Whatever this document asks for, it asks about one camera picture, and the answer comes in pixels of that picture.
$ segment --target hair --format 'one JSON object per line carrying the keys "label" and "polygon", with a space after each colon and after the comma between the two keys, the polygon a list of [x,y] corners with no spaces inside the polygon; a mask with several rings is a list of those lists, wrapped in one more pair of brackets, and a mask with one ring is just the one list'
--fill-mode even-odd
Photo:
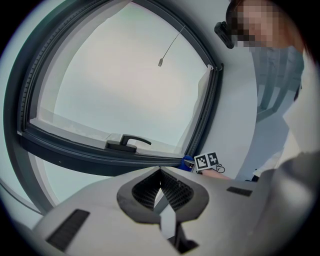
{"label": "hair", "polygon": [[[237,22],[237,7],[241,5],[245,0],[231,0],[226,10],[226,23],[230,26],[232,24],[232,33],[236,31],[236,35],[241,36],[245,40],[251,37],[246,34],[241,24]],[[313,33],[317,33],[316,10],[317,7],[313,6],[312,1],[308,2],[293,2],[292,0],[266,0],[277,7],[279,7],[289,18],[295,23],[302,38],[304,48],[307,53],[312,57],[313,61],[320,61],[319,46],[317,42],[317,36]]]}

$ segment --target window handle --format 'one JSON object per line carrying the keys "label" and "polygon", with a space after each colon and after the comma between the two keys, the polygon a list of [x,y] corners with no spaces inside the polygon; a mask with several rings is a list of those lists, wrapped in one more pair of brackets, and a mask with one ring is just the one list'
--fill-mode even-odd
{"label": "window handle", "polygon": [[141,141],[141,142],[144,142],[144,143],[147,143],[147,144],[151,145],[150,141],[148,141],[148,140],[146,140],[144,138],[133,136],[133,135],[129,135],[129,134],[123,134],[122,135],[121,140],[120,140],[120,145],[126,146],[128,144],[129,140]]}
{"label": "window handle", "polygon": [[144,143],[151,145],[151,142],[144,139],[144,138],[129,135],[129,134],[123,134],[120,142],[114,141],[114,140],[108,140],[105,144],[105,148],[111,149],[111,150],[131,152],[131,153],[137,152],[137,147],[135,145],[128,144],[129,140],[141,141],[141,142],[144,142]]}

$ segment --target person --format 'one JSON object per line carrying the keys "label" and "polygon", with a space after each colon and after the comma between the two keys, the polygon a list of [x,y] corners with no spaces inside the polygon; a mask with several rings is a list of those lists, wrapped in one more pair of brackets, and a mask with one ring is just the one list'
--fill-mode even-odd
{"label": "person", "polygon": [[[303,55],[303,89],[297,92],[298,97],[283,116],[289,133],[275,168],[301,153],[320,150],[320,69],[318,42],[313,36],[315,14],[312,6],[287,0],[231,0],[226,11],[226,22],[238,41],[254,47],[294,46]],[[202,174],[225,179],[213,170]]]}

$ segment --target window pane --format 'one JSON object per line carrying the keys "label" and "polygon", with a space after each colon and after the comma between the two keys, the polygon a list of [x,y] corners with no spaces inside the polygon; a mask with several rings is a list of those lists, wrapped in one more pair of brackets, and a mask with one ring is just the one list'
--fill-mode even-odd
{"label": "window pane", "polygon": [[[183,156],[181,138],[208,68],[182,35],[158,66],[178,33],[153,12],[129,3],[82,44],[61,84],[43,85],[31,123],[98,148],[112,134],[130,134],[152,141],[151,146],[129,142],[141,154]],[[53,94],[54,104],[47,99]]]}
{"label": "window pane", "polygon": [[43,162],[45,175],[56,198],[61,203],[84,187],[105,179],[108,176],[92,175],[66,169],[38,157],[37,163]]}

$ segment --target cord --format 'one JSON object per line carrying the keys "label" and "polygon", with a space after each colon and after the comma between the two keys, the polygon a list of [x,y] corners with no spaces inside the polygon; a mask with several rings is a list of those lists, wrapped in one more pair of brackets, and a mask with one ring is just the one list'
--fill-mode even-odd
{"label": "cord", "polygon": [[214,168],[212,168],[213,170],[215,170],[216,172],[218,172],[219,174],[223,174],[225,171],[226,171],[226,168],[224,168],[223,166],[222,166],[222,164],[220,164],[220,163],[218,163],[217,165],[216,165],[216,169],[214,169]]}
{"label": "cord", "polygon": [[168,50],[166,50],[166,52],[165,52],[165,54],[164,54],[164,56],[163,56],[163,58],[162,58],[162,59],[164,59],[164,58],[165,58],[165,56],[167,55],[167,53],[168,53],[169,49],[171,48],[171,46],[172,46],[172,45],[173,45],[173,43],[176,41],[176,39],[178,38],[178,36],[181,34],[182,30],[184,30],[184,28],[185,28],[185,27],[186,27],[186,25],[184,25],[184,26],[183,26],[183,28],[181,29],[181,31],[179,32],[179,34],[175,37],[175,39],[173,40],[173,42],[170,44],[170,46],[169,46]]}

